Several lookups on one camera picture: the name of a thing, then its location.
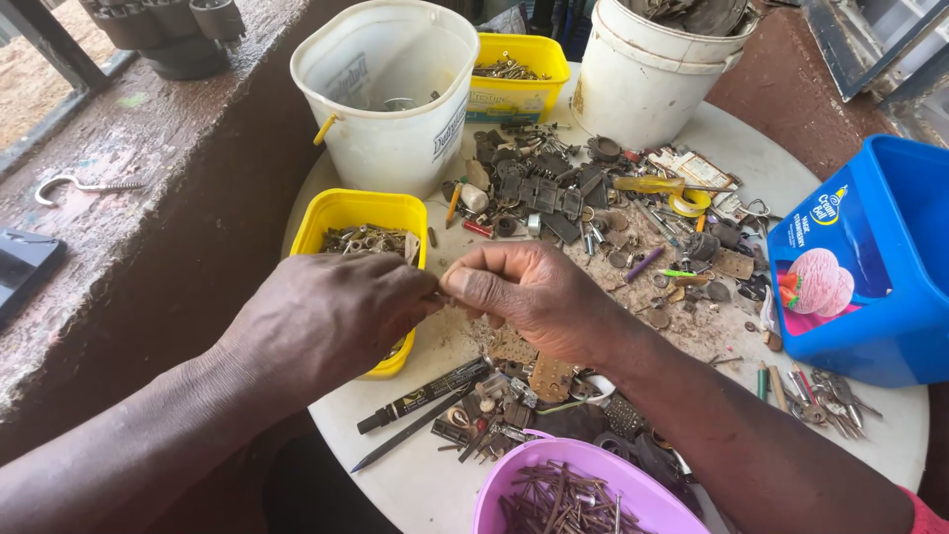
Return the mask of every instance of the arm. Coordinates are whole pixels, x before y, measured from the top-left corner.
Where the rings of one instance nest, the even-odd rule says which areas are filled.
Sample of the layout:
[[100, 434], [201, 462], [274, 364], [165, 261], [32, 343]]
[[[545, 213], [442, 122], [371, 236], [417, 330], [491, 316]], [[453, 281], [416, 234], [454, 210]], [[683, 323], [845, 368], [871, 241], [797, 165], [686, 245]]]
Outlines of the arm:
[[388, 354], [440, 304], [395, 255], [280, 264], [207, 353], [0, 468], [0, 532], [142, 530], [281, 418]]
[[608, 377], [742, 531], [913, 527], [913, 504], [883, 475], [673, 347], [555, 248], [484, 246], [456, 262], [441, 287], [469, 317], [487, 313], [495, 328], [510, 321], [541, 352]]

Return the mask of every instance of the red sleeve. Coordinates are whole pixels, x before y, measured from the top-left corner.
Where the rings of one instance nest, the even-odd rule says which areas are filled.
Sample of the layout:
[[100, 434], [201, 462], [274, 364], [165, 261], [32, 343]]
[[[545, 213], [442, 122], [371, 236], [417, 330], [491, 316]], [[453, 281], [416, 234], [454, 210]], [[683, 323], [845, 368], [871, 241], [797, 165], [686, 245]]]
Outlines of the red sleeve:
[[936, 515], [936, 512], [929, 509], [929, 506], [912, 491], [903, 486], [900, 486], [900, 489], [913, 501], [915, 519], [910, 534], [949, 534], [949, 521], [945, 521]]

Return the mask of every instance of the wire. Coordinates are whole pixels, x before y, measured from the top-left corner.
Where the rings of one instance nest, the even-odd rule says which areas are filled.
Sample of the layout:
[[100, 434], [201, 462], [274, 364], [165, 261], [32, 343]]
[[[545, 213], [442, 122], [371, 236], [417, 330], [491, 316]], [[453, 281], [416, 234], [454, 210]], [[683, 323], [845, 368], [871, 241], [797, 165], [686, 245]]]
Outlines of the wire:
[[551, 408], [551, 409], [549, 409], [549, 410], [538, 410], [538, 411], [537, 411], [537, 415], [547, 415], [548, 413], [554, 413], [555, 411], [566, 410], [567, 408], [573, 408], [574, 406], [580, 406], [580, 405], [584, 404], [588, 398], [589, 398], [588, 396], [584, 395], [584, 398], [582, 398], [582, 399], [580, 399], [580, 400], [578, 400], [578, 401], [576, 401], [576, 402], [569, 402], [569, 403], [566, 403], [566, 404], [562, 404], [562, 405], [560, 405], [560, 406]]

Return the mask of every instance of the black marker pen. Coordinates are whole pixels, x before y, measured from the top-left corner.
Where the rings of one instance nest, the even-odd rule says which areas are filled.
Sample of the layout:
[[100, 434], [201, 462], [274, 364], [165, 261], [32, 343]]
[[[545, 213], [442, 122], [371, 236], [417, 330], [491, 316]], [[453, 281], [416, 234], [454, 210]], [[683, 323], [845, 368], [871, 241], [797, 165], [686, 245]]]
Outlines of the black marker pen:
[[359, 430], [359, 434], [365, 434], [372, 429], [384, 427], [396, 419], [418, 410], [441, 395], [456, 389], [458, 386], [471, 382], [473, 378], [487, 374], [490, 369], [491, 366], [488, 362], [479, 356], [376, 410], [376, 413], [360, 421], [356, 428]]

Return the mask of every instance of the purple plastic bowl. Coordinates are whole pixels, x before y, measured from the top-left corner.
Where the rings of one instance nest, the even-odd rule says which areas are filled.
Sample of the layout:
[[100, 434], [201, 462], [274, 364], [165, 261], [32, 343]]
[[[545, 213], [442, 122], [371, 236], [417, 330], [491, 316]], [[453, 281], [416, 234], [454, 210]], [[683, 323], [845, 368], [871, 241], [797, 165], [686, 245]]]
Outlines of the purple plastic bowl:
[[645, 530], [657, 534], [709, 534], [705, 525], [652, 477], [611, 452], [566, 438], [529, 441], [498, 461], [478, 493], [472, 534], [503, 533], [504, 516], [498, 497], [511, 495], [521, 487], [511, 486], [520, 476], [518, 469], [539, 466], [547, 460], [567, 462], [568, 468], [579, 475], [608, 481], [606, 493], [614, 499], [617, 493], [623, 495], [623, 509], [638, 517]]

